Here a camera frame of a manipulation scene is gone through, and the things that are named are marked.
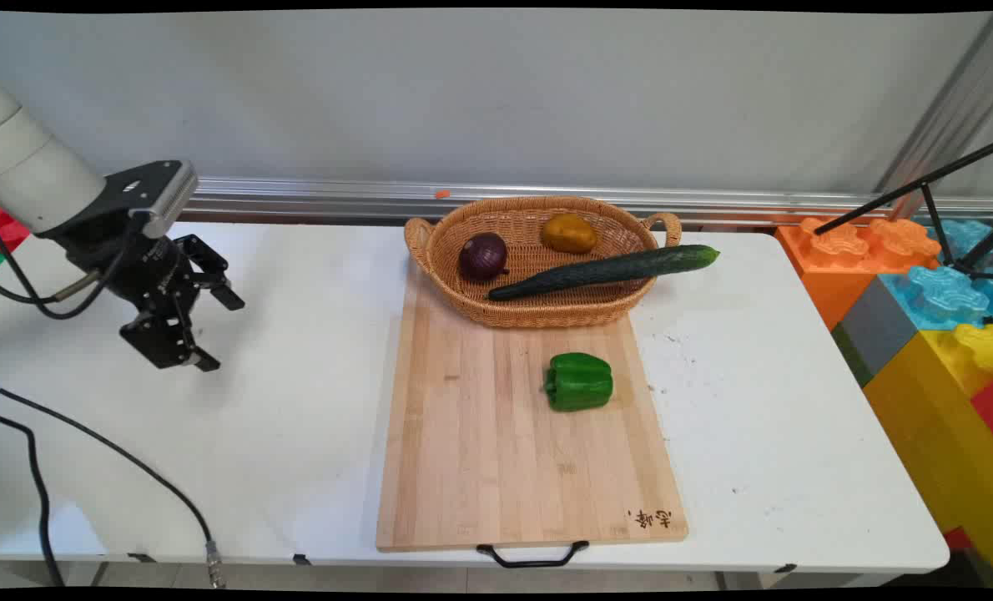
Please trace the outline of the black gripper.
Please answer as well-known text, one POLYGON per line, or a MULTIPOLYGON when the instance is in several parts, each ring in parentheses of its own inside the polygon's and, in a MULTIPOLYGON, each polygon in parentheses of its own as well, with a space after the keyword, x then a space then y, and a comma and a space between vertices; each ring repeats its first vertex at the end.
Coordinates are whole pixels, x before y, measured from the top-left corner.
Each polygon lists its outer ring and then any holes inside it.
POLYGON ((181 277, 210 294, 227 311, 241 311, 245 301, 226 277, 229 262, 197 235, 174 240, 152 239, 143 233, 147 220, 85 220, 62 225, 50 239, 67 252, 78 269, 96 271, 98 283, 112 296, 133 305, 134 319, 120 327, 119 335, 158 369, 195 366, 203 372, 219 369, 218 359, 195 341, 192 323, 181 315, 191 308, 189 289, 179 292, 181 261, 199 267, 181 277))

